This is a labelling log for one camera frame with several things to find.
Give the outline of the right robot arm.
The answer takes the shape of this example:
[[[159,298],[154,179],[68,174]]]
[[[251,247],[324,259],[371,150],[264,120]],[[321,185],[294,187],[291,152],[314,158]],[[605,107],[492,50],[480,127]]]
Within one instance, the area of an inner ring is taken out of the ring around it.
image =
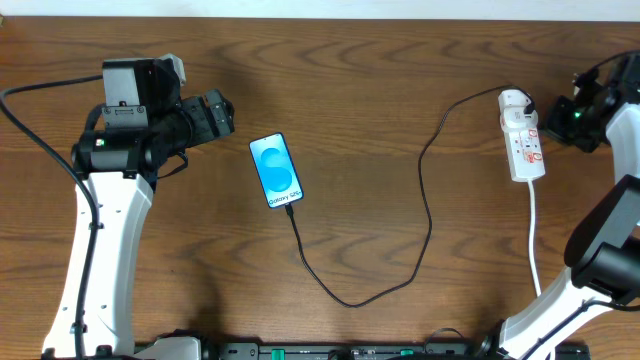
[[[511,177],[527,185],[544,174],[540,137],[591,153],[611,147],[615,185],[580,222],[564,251],[564,268],[521,312],[497,325],[475,351],[478,358],[545,359],[595,317],[635,312],[639,296],[639,53],[616,54],[600,82],[599,68],[576,75],[574,94],[557,99],[544,120],[531,96],[498,87],[500,127]]]

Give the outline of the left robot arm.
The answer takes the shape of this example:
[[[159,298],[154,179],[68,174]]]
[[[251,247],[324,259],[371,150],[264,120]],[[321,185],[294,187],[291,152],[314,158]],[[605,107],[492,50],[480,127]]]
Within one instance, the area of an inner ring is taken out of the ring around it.
[[[132,297],[141,232],[160,168],[187,149],[229,136],[234,108],[219,90],[182,98],[182,60],[106,60],[105,98],[71,150],[77,217],[62,299],[45,359],[126,359],[135,353]]]

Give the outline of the blue Galaxy smartphone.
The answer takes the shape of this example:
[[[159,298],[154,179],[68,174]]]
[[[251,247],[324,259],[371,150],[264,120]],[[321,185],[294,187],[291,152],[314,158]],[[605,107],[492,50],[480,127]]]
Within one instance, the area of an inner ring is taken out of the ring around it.
[[[271,209],[304,198],[304,191],[281,132],[251,141],[249,150],[267,205]]]

